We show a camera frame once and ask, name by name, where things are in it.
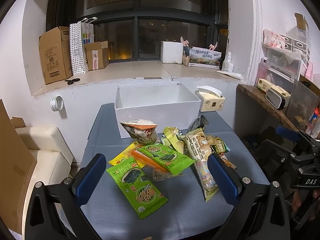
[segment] window frame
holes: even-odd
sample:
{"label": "window frame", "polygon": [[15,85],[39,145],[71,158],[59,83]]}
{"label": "window frame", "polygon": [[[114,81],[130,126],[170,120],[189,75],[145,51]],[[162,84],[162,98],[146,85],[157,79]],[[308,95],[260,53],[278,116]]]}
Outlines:
{"label": "window frame", "polygon": [[207,0],[206,15],[175,8],[141,7],[140,0],[132,0],[132,8],[102,11],[76,18],[76,0],[48,0],[46,31],[57,26],[69,26],[84,17],[97,17],[95,24],[132,20],[132,58],[110,60],[110,63],[125,61],[160,60],[156,58],[139,58],[139,20],[159,19],[197,24],[207,27],[206,47],[219,39],[219,30],[228,28],[228,23],[220,22],[220,0]]}

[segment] window sill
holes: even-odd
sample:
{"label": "window sill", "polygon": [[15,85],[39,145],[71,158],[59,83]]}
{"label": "window sill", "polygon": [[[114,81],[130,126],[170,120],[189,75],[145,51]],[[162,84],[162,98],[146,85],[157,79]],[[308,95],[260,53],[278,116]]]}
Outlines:
{"label": "window sill", "polygon": [[89,83],[112,81],[119,79],[176,79],[176,78],[211,78],[226,82],[241,82],[232,77],[217,73],[217,70],[201,67],[186,67],[181,64],[164,64],[161,61],[132,61],[111,63],[105,69],[89,71],[85,74],[72,76],[80,78],[79,82],[68,85],[64,80],[44,85],[33,96],[50,91],[71,88]]}

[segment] blue gripper pad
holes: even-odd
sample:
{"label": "blue gripper pad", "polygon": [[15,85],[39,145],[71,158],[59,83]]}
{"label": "blue gripper pad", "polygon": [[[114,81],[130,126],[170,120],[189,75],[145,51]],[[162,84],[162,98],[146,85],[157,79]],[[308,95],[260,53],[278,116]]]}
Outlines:
{"label": "blue gripper pad", "polygon": [[218,154],[209,155],[208,169],[226,202],[236,206],[242,190],[242,184],[240,183],[238,174],[232,168],[226,166]]}
{"label": "blue gripper pad", "polygon": [[100,178],[107,166],[106,157],[96,154],[90,163],[82,168],[75,176],[72,184],[72,193],[75,195],[77,206],[85,205],[89,201]]}
{"label": "blue gripper pad", "polygon": [[297,132],[289,130],[282,126],[278,126],[276,128],[276,134],[292,142],[298,142],[300,140],[299,134]]}

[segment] night window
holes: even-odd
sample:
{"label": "night window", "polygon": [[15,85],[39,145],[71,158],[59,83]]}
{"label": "night window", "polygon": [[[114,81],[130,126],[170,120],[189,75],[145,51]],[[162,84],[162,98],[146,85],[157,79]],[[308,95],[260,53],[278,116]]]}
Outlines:
{"label": "night window", "polygon": [[49,0],[46,29],[97,17],[94,40],[109,41],[110,61],[159,60],[161,41],[189,40],[225,55],[228,0]]}

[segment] white sofa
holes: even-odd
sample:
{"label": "white sofa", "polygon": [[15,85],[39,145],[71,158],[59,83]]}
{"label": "white sofa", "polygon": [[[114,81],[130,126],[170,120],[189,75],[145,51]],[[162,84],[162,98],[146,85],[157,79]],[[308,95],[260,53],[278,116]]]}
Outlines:
{"label": "white sofa", "polygon": [[29,200],[34,185],[42,181],[45,185],[59,184],[69,176],[73,156],[57,127],[24,127],[16,132],[37,160],[32,174],[22,213],[22,239]]}

